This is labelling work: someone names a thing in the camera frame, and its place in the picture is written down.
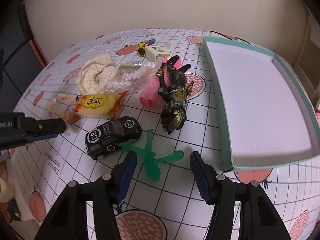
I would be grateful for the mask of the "yellow snack packet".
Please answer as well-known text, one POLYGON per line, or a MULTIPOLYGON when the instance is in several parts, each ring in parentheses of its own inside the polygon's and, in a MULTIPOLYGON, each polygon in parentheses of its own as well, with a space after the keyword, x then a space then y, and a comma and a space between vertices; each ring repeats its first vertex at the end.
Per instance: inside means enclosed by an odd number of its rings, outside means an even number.
POLYGON ((116 120, 127 91, 117 94, 81 95, 76 100, 73 113, 82 118, 116 120))

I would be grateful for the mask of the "cream lace cloth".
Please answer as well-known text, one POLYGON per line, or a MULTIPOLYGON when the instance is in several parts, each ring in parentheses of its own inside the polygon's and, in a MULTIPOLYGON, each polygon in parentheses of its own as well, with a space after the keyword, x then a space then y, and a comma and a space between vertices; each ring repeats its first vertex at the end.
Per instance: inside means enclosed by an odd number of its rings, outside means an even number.
POLYGON ((99 54, 90 59, 80 70, 76 85, 81 94, 98 94, 117 73, 110 53, 99 54))

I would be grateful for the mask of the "black toy car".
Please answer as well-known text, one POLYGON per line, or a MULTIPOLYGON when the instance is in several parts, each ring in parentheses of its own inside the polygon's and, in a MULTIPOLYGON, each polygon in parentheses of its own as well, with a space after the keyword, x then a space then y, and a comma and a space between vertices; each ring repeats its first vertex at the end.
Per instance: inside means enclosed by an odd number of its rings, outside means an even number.
POLYGON ((120 150, 120 143, 135 143, 141 134, 141 125, 135 118, 122 116, 88 132, 85 135, 86 150, 92 159, 104 159, 108 154, 120 150))

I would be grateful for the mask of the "green rubber frog toy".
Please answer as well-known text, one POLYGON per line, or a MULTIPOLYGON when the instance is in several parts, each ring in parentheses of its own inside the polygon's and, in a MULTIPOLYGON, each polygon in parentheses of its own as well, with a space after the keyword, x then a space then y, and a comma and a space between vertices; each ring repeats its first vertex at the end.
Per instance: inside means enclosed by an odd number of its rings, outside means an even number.
POLYGON ((123 151, 134 151, 137 155, 142 156, 143 166, 147 177, 153 181, 159 181, 161 176, 161 170, 158 165, 162 163, 173 163, 180 161, 184 158, 184 152, 182 150, 178 150, 164 157, 156 158, 156 152, 153 152, 152 150, 152 133, 153 130, 148 129, 144 148, 134 146, 133 143, 130 141, 122 142, 120 143, 120 146, 123 149, 123 151))

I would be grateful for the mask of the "black gold robot figure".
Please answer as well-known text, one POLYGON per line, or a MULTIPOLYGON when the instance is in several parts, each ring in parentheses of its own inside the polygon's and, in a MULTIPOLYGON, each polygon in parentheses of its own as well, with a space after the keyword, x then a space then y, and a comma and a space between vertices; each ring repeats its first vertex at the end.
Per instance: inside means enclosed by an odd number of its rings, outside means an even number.
POLYGON ((194 81, 187 85, 185 73, 191 67, 190 64, 175 67, 179 59, 178 55, 171 57, 167 62, 163 62, 156 72, 159 80, 158 94, 165 102, 161 112, 161 124, 168 134, 180 130, 187 120, 187 97, 194 85, 194 81))

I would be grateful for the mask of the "teal shallow box tray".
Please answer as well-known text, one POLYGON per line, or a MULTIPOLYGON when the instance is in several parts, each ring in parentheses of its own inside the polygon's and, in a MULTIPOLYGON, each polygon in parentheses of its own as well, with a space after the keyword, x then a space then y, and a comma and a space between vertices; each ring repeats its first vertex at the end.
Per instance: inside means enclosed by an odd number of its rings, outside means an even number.
POLYGON ((263 47, 206 36, 219 123, 219 169, 260 170, 319 155, 319 124, 299 78, 263 47))

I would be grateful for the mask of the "clear bag white beads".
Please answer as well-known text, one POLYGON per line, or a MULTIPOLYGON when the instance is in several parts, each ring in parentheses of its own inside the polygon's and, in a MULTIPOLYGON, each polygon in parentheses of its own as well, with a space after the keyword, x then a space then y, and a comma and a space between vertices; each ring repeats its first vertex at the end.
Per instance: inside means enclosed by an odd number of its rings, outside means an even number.
POLYGON ((107 81, 101 91, 107 94, 138 92, 155 77, 156 71, 157 63, 155 62, 122 62, 116 75, 110 81, 107 81))

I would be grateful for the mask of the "pomegranate grid tablecloth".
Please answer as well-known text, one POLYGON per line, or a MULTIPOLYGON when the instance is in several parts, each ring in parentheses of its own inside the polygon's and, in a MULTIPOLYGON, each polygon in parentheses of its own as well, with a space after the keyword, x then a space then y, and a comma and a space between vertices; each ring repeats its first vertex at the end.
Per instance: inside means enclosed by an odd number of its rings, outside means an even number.
POLYGON ((319 237, 319 110, 278 54, 145 28, 62 52, 1 129, 1 239, 319 237))

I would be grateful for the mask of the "pink hair roller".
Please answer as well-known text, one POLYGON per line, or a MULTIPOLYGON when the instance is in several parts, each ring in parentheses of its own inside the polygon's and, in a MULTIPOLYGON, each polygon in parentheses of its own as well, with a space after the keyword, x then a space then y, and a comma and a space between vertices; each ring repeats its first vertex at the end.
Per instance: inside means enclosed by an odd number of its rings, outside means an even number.
MULTIPOLYGON (((177 69, 182 67, 182 59, 179 57, 177 61, 174 63, 174 67, 177 69)), ((170 78, 169 78, 169 72, 167 70, 167 67, 165 67, 164 71, 164 80, 165 84, 167 86, 170 85, 170 78)), ((155 75, 148 85, 143 89, 142 93, 140 94, 139 101, 144 107, 151 107, 155 108, 157 107, 161 102, 163 102, 161 96, 158 94, 159 89, 159 79, 155 75)))

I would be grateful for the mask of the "pink crochet mat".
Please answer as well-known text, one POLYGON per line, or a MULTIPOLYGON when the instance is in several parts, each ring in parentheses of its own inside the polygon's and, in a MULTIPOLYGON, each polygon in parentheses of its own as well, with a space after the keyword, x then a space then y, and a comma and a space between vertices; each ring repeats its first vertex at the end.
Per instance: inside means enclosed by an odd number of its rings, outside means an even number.
POLYGON ((316 114, 317 121, 320 122, 320 110, 316 109, 315 114, 316 114))

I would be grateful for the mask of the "cream toy truck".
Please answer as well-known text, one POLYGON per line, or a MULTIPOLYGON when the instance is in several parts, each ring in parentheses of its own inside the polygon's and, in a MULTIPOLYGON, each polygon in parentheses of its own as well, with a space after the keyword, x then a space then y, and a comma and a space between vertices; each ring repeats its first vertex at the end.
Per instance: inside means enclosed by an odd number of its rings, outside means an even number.
POLYGON ((167 59, 172 57, 172 45, 169 42, 165 42, 164 46, 156 46, 155 42, 154 38, 143 40, 137 44, 136 51, 138 51, 141 57, 147 58, 151 62, 155 62, 158 56, 166 57, 167 59))

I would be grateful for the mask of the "cream shelf rack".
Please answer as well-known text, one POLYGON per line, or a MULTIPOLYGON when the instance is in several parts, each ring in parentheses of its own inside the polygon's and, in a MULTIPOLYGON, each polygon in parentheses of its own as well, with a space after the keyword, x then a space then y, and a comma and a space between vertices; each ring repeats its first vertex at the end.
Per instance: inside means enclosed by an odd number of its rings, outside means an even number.
POLYGON ((315 106, 319 100, 319 24, 308 16, 306 32, 294 70, 315 106))

